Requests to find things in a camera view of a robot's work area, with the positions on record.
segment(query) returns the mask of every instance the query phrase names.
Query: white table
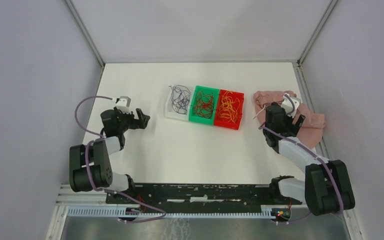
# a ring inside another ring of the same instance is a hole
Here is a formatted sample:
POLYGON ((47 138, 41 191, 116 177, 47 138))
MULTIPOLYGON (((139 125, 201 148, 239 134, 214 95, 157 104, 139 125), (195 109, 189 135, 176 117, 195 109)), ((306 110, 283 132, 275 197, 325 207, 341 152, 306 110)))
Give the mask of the white table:
MULTIPOLYGON (((128 130, 123 151, 111 162, 114 172, 136 183, 268 184, 273 177, 304 174, 267 146, 258 130, 252 95, 256 91, 294 91, 291 63, 113 63, 105 66, 97 95, 129 96, 130 109, 151 117, 145 130, 128 130), (164 117, 169 85, 201 85, 245 94, 239 131, 164 117)), ((101 112, 111 101, 97 99, 87 128, 99 132, 101 112)), ((96 136, 86 133, 83 143, 96 136)))

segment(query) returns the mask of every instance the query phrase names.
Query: gray wall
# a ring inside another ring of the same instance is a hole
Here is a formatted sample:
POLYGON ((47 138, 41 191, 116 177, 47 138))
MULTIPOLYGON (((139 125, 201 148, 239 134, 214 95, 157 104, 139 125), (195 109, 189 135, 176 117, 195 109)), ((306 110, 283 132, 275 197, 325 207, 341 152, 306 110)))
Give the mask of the gray wall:
POLYGON ((0 1, 0 240, 45 237, 99 74, 63 1, 0 1))
POLYGON ((347 164, 363 236, 384 239, 384 1, 339 1, 303 72, 328 148, 347 164))
POLYGON ((297 59, 330 0, 73 0, 107 63, 297 59))

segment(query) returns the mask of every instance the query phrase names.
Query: red string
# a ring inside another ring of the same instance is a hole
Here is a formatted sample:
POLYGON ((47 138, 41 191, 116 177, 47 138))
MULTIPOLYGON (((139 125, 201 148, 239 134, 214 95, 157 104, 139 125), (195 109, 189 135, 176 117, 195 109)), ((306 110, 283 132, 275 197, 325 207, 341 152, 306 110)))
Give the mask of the red string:
POLYGON ((195 96, 195 102, 193 111, 196 115, 206 119, 210 119, 213 116, 214 97, 212 94, 204 94, 200 91, 195 96))

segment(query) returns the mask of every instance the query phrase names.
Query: pink cloth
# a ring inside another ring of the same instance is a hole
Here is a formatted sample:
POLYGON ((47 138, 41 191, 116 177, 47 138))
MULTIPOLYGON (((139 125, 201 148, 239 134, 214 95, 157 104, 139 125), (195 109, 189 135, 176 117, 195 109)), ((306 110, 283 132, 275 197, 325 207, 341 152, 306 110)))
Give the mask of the pink cloth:
MULTIPOLYGON (((254 99, 255 113, 257 114, 263 106, 268 106, 272 102, 281 104, 284 100, 284 94, 287 93, 292 97, 297 95, 293 91, 257 91, 252 97, 254 99)), ((314 148, 323 136, 323 128, 325 127, 325 115, 312 112, 306 105, 301 103, 296 110, 293 123, 298 120, 300 115, 305 116, 305 120, 296 137, 310 149, 314 148)), ((266 110, 260 112, 257 116, 260 124, 266 121, 266 110)))

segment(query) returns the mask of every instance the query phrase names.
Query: purple cable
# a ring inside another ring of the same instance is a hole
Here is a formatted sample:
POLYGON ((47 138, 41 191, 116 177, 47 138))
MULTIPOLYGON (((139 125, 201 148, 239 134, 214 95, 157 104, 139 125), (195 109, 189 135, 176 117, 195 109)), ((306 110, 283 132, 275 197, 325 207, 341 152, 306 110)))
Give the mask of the purple cable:
POLYGON ((75 119, 75 122, 77 123, 77 125, 78 125, 81 129, 85 130, 86 132, 88 132, 88 133, 90 133, 90 134, 97 135, 97 136, 99 136, 99 137, 102 138, 103 135, 101 135, 101 134, 99 134, 99 133, 97 133, 97 132, 94 132, 94 131, 89 131, 89 130, 87 130, 86 127, 84 127, 84 126, 82 126, 82 124, 80 124, 80 121, 79 121, 79 119, 77 118, 77 111, 79 110, 80 105, 82 105, 82 103, 84 103, 86 100, 89 100, 89 99, 108 99, 108 100, 113 100, 113 99, 112 99, 111 97, 107 97, 107 96, 88 96, 88 97, 86 97, 85 99, 81 100, 81 101, 77 104, 77 106, 75 107, 75 110, 74 110, 74 119, 75 119))
POLYGON ((333 189, 335 190, 335 193, 336 193, 336 197, 338 199, 338 202, 339 202, 339 213, 338 214, 342 214, 344 212, 344 202, 342 201, 342 197, 341 197, 341 194, 339 193, 339 189, 338 189, 338 185, 337 183, 335 182, 335 179, 334 179, 334 176, 332 175, 331 171, 329 170, 328 166, 326 165, 326 163, 320 158, 317 156, 317 154, 315 154, 313 151, 311 151, 308 147, 306 147, 305 145, 301 144, 301 143, 297 143, 296 141, 290 139, 290 138, 286 138, 280 134, 278 134, 277 132, 265 127, 263 124, 258 128, 258 129, 264 129, 264 130, 267 130, 269 131, 271 134, 274 134, 275 136, 281 138, 281 139, 284 139, 284 140, 287 140, 297 146, 299 146, 300 148, 302 148, 304 151, 306 151, 308 154, 310 154, 313 158, 315 158, 317 161, 319 161, 321 163, 321 165, 323 166, 324 170, 326 171, 327 175, 329 176, 329 179, 330 181, 332 182, 332 185, 333 185, 333 189))
POLYGON ((289 100, 290 104, 292 104, 292 111, 286 113, 286 115, 289 115, 289 114, 291 114, 291 113, 293 113, 295 111, 295 104, 294 104, 292 99, 287 94, 285 94, 284 96, 289 100))
POLYGON ((90 185, 92 186, 93 190, 95 190, 97 192, 104 191, 105 193, 108 193, 108 194, 117 193, 117 194, 122 195, 122 196, 128 198, 129 200, 139 204, 139 205, 142 205, 144 207, 147 207, 147 208, 150 208, 150 209, 153 209, 155 211, 158 211, 158 212, 162 213, 161 216, 156 216, 156 217, 152 217, 152 218, 148 218, 148 219, 144 219, 144 220, 125 221, 125 223, 127 223, 127 224, 140 224, 140 223, 146 223, 146 222, 150 222, 150 221, 159 220, 159 219, 164 218, 167 215, 167 212, 162 210, 162 209, 160 209, 160 208, 157 208, 157 207, 148 205, 146 203, 140 202, 140 201, 134 199, 133 197, 131 197, 131 196, 129 196, 129 195, 127 195, 127 194, 125 194, 124 192, 121 192, 121 191, 114 191, 114 190, 109 190, 109 189, 97 188, 97 186, 95 185, 94 180, 92 178, 91 167, 89 166, 89 148, 90 148, 90 146, 94 142, 101 141, 103 139, 104 138, 102 137, 102 138, 98 138, 96 140, 92 140, 92 141, 88 142, 87 145, 86 145, 86 149, 85 149, 85 153, 86 154, 84 155, 84 162, 86 164, 87 177, 89 178, 89 182, 90 182, 90 185))

